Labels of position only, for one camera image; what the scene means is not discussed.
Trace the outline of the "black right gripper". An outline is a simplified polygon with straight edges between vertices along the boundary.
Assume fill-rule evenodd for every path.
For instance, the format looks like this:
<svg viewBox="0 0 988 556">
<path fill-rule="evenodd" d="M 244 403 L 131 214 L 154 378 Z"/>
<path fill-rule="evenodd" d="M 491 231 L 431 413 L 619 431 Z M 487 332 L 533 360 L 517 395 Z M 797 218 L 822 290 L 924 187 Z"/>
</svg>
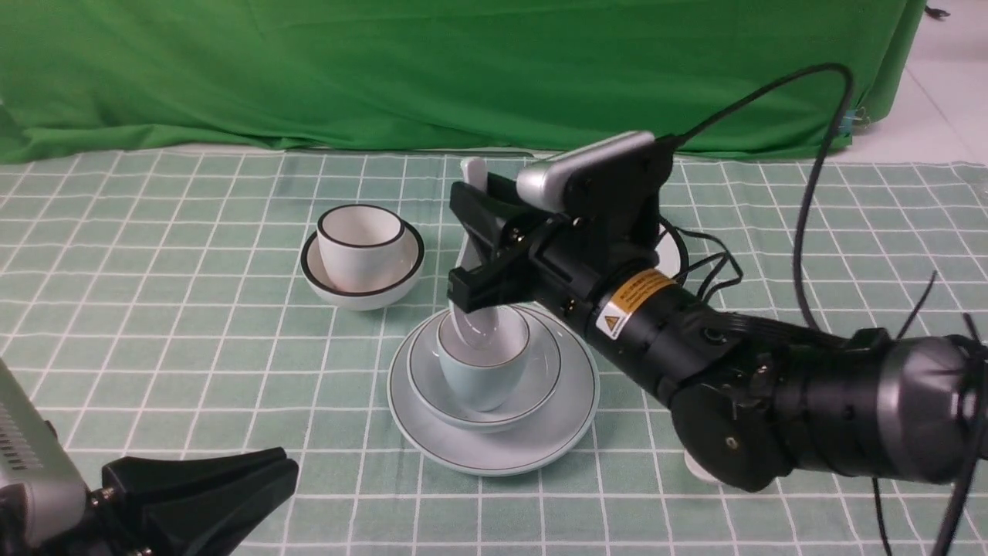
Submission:
<svg viewBox="0 0 988 556">
<path fill-rule="evenodd" d="M 449 208 L 467 235 L 458 264 L 484 264 L 449 271 L 448 299 L 471 313 L 539 303 L 557 284 L 575 284 L 583 297 L 618 264 L 645 257 L 658 240 L 658 193 L 675 151 L 675 136 L 655 136 L 650 147 L 577 172 L 566 183 L 565 212 L 523 203 L 515 181 L 497 174 L 486 190 L 456 181 Z"/>
</svg>

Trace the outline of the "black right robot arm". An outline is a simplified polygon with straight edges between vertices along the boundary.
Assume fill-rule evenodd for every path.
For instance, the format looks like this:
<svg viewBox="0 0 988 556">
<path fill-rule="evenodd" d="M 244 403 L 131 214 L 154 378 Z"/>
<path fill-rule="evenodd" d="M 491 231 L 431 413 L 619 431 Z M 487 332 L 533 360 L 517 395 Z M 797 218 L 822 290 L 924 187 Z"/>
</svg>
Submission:
<svg viewBox="0 0 988 556">
<path fill-rule="evenodd" d="M 967 486 L 986 458 L 985 346 L 714 310 L 656 267 L 681 141 L 627 131 L 485 189 L 456 182 L 449 208 L 481 264 L 451 271 L 449 300 L 538 303 L 669 409 L 685 450 L 733 488 L 794 470 Z"/>
</svg>

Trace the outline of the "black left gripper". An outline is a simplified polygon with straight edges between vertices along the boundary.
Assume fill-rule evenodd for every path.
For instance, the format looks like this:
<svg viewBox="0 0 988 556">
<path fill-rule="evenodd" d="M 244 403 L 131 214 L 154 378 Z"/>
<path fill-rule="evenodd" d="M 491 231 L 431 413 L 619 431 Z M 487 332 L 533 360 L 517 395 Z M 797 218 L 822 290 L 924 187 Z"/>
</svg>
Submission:
<svg viewBox="0 0 988 556">
<path fill-rule="evenodd" d="M 299 464 L 282 448 L 117 459 L 95 493 L 42 489 L 39 532 L 47 538 L 39 555 L 230 555 L 294 494 L 298 479 Z"/>
</svg>

